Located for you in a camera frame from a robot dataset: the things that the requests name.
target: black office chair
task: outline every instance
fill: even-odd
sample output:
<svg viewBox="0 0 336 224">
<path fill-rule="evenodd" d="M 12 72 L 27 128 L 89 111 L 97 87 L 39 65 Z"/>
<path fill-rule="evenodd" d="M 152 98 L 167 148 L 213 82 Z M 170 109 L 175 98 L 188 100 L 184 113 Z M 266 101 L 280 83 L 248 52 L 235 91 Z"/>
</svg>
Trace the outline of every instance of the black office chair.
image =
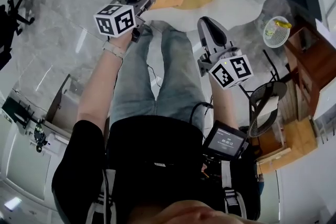
<svg viewBox="0 0 336 224">
<path fill-rule="evenodd" d="M 19 0 L 16 5 L 14 5 L 14 0 L 8 0 L 9 3 L 8 12 L 6 12 L 6 6 L 0 6 L 0 70 L 9 62 L 12 58 L 10 47 L 12 45 L 14 32 L 17 35 L 22 33 L 22 29 L 19 29 L 19 24 L 17 20 L 31 25 L 34 22 L 34 18 L 30 20 L 25 19 L 18 13 L 18 9 L 22 3 L 22 0 Z"/>
</svg>

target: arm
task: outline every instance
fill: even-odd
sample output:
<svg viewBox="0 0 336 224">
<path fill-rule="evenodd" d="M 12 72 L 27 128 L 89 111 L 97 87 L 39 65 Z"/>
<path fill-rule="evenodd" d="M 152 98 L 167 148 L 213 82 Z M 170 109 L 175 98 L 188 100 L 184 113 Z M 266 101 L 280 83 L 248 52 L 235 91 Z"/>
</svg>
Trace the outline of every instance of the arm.
<svg viewBox="0 0 336 224">
<path fill-rule="evenodd" d="M 220 121 L 238 129 L 231 91 L 223 91 L 213 77 L 209 76 L 209 80 L 214 100 L 214 121 Z"/>
<path fill-rule="evenodd" d="M 131 39 L 132 31 L 129 31 L 119 38 L 111 38 L 110 42 L 126 51 Z M 104 133 L 121 62 L 121 58 L 111 52 L 107 50 L 103 52 L 81 96 L 77 121 L 92 122 Z"/>
</svg>

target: marble floor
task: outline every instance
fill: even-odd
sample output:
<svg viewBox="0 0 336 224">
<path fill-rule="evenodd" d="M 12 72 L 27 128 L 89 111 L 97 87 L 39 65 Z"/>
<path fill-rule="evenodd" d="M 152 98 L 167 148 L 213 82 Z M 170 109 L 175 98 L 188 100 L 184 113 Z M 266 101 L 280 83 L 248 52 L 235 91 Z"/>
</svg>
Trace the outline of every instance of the marble floor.
<svg viewBox="0 0 336 224">
<path fill-rule="evenodd" d="M 31 10 L 35 22 L 25 27 L 22 34 L 13 40 L 12 55 L 15 56 L 13 58 L 19 71 L 14 90 L 24 95 L 36 109 L 39 107 L 42 113 L 48 110 L 68 74 L 82 85 L 88 81 L 106 39 L 98 33 L 93 14 L 110 1 L 25 0 L 22 4 L 24 10 Z M 0 0 L 0 3 L 5 4 L 7 0 Z M 292 22 L 290 7 L 284 0 L 268 0 L 265 2 L 264 10 L 271 15 L 286 16 Z M 154 39 L 148 64 L 153 67 L 161 84 L 164 76 L 160 53 L 161 33 L 159 28 L 154 28 L 153 31 Z M 266 47 L 253 22 L 234 27 L 230 33 L 236 46 L 247 54 L 255 74 L 252 79 L 245 82 L 246 89 L 255 89 L 270 79 L 271 66 L 262 49 L 267 50 L 281 76 L 287 73 L 283 49 L 272 50 Z M 199 43 L 196 31 L 190 33 L 189 38 L 193 46 Z M 201 53 L 202 50 L 197 50 L 195 58 Z M 159 87 L 151 70 L 150 76 L 153 92 L 157 94 Z M 202 79 L 203 88 L 207 98 L 210 98 L 211 93 L 205 80 L 206 78 Z M 238 88 L 235 88 L 233 95 L 236 100 L 239 124 L 247 124 L 247 99 Z"/>
</svg>

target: wristwatch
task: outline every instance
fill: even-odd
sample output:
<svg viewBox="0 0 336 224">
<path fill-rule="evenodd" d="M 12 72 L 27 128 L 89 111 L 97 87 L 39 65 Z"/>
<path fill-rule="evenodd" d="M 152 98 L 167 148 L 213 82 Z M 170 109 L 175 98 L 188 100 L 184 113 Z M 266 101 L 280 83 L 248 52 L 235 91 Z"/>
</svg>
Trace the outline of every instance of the wristwatch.
<svg viewBox="0 0 336 224">
<path fill-rule="evenodd" d="M 121 59 L 124 58 L 125 51 L 110 43 L 108 40 L 104 43 L 103 50 L 108 50 L 109 52 L 113 53 L 115 56 Z"/>
</svg>

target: buckle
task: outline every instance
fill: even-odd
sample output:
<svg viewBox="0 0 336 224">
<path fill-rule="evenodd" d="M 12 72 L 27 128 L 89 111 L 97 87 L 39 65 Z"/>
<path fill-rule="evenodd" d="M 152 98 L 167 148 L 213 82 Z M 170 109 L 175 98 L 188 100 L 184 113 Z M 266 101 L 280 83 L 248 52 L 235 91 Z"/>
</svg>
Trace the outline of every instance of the buckle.
<svg viewBox="0 0 336 224">
<path fill-rule="evenodd" d="M 227 206 L 239 205 L 239 202 L 237 200 L 237 194 L 232 188 L 224 188 L 224 199 L 227 202 Z"/>
</svg>

